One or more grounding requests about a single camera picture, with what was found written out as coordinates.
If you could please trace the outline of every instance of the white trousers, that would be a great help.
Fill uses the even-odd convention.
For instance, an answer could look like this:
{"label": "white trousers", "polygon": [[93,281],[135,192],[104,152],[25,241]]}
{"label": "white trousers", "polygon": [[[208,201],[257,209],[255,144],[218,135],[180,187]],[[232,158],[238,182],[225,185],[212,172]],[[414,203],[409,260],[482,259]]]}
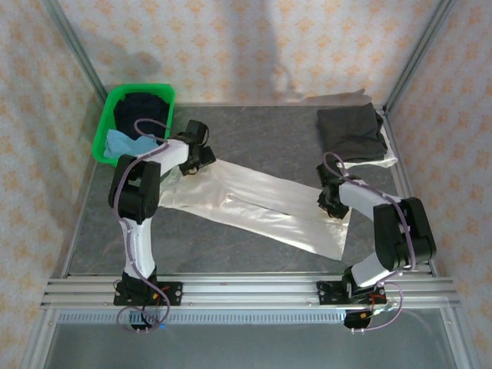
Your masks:
{"label": "white trousers", "polygon": [[341,260],[350,212],[328,217],[321,189],[217,160],[196,175],[175,168],[161,185],[159,206],[175,208]]}

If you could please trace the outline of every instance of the gray fabric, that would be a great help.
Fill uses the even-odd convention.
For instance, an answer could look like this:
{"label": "gray fabric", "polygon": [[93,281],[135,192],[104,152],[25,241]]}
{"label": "gray fabric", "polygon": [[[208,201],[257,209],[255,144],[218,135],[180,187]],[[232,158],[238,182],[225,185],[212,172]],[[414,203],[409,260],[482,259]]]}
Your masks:
{"label": "gray fabric", "polygon": [[387,146],[381,134],[383,119],[372,104],[318,110],[317,118],[324,151],[357,163],[384,158]]}

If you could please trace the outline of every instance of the purple cable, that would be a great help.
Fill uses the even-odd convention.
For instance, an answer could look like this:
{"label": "purple cable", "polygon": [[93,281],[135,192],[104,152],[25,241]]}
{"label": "purple cable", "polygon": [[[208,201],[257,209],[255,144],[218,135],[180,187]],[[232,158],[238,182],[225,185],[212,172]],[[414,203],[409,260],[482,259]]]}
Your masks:
{"label": "purple cable", "polygon": [[[328,165],[328,162],[326,160],[326,157],[328,155],[331,155],[333,156],[334,158],[336,158],[338,160],[338,162],[341,164],[341,171],[342,171],[342,175],[340,175],[339,173],[337,173],[336,171],[334,171],[332,168],[330,168],[330,166]],[[407,220],[405,219],[405,216],[403,214],[403,211],[401,210],[400,208],[400,205],[398,205],[398,203],[391,197],[387,196],[383,191],[380,191],[378,190],[377,188],[373,188],[367,184],[362,184],[362,183],[359,183],[353,179],[350,179],[348,177],[348,171],[347,169],[345,168],[345,163],[343,161],[343,159],[340,157],[340,155],[338,154],[335,154],[334,152],[331,152],[331,151],[327,151],[324,153],[323,155],[323,164],[324,166],[326,167],[326,169],[332,173],[333,175],[343,179],[344,181],[348,182],[348,183],[351,183],[353,185],[356,185],[360,188],[364,188],[366,190],[369,190],[371,191],[372,193],[374,194],[377,194],[378,196],[381,196],[384,200],[386,201],[389,201],[395,208],[395,210],[397,211],[398,213],[398,216],[400,217],[400,221],[401,221],[401,224],[403,225],[403,228],[404,228],[404,233],[405,233],[405,239],[407,241],[407,246],[408,246],[408,253],[410,254],[410,260],[411,260],[411,268],[410,270],[414,270],[415,269],[415,264],[416,264],[416,261],[415,261],[415,250],[414,250],[414,245],[412,243],[412,238],[410,236],[410,232],[408,231],[408,224],[407,224]],[[391,318],[391,320],[389,320],[387,323],[384,323],[382,325],[379,325],[377,327],[371,327],[371,328],[365,328],[365,329],[352,329],[352,332],[361,332],[361,333],[364,333],[365,331],[375,331],[377,329],[380,329],[380,328],[383,328],[383,327],[387,327],[389,324],[393,323],[397,317],[400,315],[401,313],[401,309],[403,308],[403,291],[401,290],[400,286],[394,282],[387,282],[386,280],[388,278],[391,278],[393,277],[394,275],[396,274],[400,274],[402,273],[402,270],[398,270],[398,271],[393,271],[392,273],[390,273],[388,276],[380,279],[378,282],[377,282],[377,286],[382,286],[384,284],[392,284],[393,286],[395,286],[397,289],[398,289],[398,294],[400,295],[400,306],[398,307],[398,310],[397,310],[397,313],[394,315],[394,317]]]}
{"label": "purple cable", "polygon": [[124,329],[125,331],[134,332],[132,329],[126,328],[125,326],[123,326],[120,323],[120,318],[121,318],[121,315],[123,314],[123,311],[126,311],[127,309],[134,309],[134,310],[140,311],[142,314],[144,314],[145,316],[147,316],[148,318],[152,319],[155,322],[150,328],[145,328],[145,331],[147,333],[149,333],[150,331],[153,331],[154,329],[157,329],[158,327],[160,327],[161,324],[168,318],[169,312],[171,311],[171,303],[169,302],[169,299],[166,296],[166,294],[159,287],[157,287],[155,284],[152,284],[150,281],[148,281],[148,279],[143,276],[143,274],[138,270],[137,266],[135,265],[135,260],[133,258],[133,255],[131,254],[131,248],[130,248],[130,243],[131,243],[131,232],[130,232],[130,229],[131,229],[131,225],[130,225],[130,223],[126,219],[120,217],[120,214],[118,213],[118,205],[119,205],[119,201],[120,201],[120,197],[121,197],[121,191],[123,189],[123,185],[125,184],[126,178],[128,177],[128,174],[130,173],[130,171],[135,167],[135,165],[137,165],[141,161],[144,161],[145,159],[151,158],[152,156],[154,156],[156,154],[160,154],[160,153],[166,151],[169,148],[169,144],[167,143],[167,141],[165,139],[159,138],[159,137],[154,137],[152,135],[148,135],[148,134],[142,132],[140,130],[140,128],[138,128],[138,123],[141,123],[143,121],[149,121],[149,122],[155,123],[156,125],[160,125],[161,127],[164,127],[167,130],[170,129],[164,123],[161,123],[159,121],[156,121],[156,120],[150,119],[150,118],[141,118],[141,119],[137,119],[135,121],[135,123],[133,124],[133,126],[134,126],[134,128],[135,128],[135,130],[136,130],[137,133],[139,133],[140,135],[145,136],[145,137],[153,138],[156,141],[163,142],[163,145],[161,145],[158,148],[156,148],[156,149],[154,149],[152,151],[146,152],[145,154],[142,154],[141,156],[137,157],[137,159],[134,160],[125,169],[125,172],[123,173],[123,175],[121,177],[120,183],[118,184],[118,187],[116,188],[114,210],[115,210],[115,213],[116,213],[116,218],[118,218],[118,220],[120,222],[124,223],[125,226],[126,226],[126,229],[127,229],[127,231],[126,231],[126,253],[127,253],[127,256],[128,256],[128,260],[130,261],[130,264],[133,267],[133,270],[135,271],[136,275],[140,279],[142,279],[142,281],[147,286],[149,286],[150,288],[152,288],[153,290],[155,290],[159,295],[161,295],[161,297],[165,301],[168,309],[166,310],[166,313],[165,313],[164,317],[161,320],[158,320],[158,317],[154,317],[153,315],[149,314],[144,309],[140,309],[139,307],[136,307],[136,306],[126,306],[126,307],[123,307],[118,312],[118,315],[116,316],[116,324],[120,325],[120,327],[122,329]]}

